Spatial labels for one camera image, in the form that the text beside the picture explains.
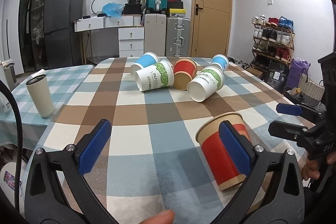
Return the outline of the person's left hand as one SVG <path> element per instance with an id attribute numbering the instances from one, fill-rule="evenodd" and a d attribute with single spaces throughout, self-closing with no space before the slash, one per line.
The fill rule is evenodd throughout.
<path id="1" fill-rule="evenodd" d="M 165 210 L 140 222 L 140 224 L 172 224 L 174 218 L 175 213 L 172 210 Z"/>

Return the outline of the person's right hand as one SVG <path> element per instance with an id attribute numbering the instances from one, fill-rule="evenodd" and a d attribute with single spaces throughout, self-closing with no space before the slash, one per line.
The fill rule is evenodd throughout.
<path id="1" fill-rule="evenodd" d="M 327 158 L 326 162 L 328 165 L 333 165 L 336 162 L 336 152 L 330 153 Z M 319 163 L 317 160 L 309 160 L 306 159 L 306 163 L 302 169 L 302 177 L 305 181 L 312 178 L 313 180 L 317 180 L 320 176 L 319 172 Z"/>

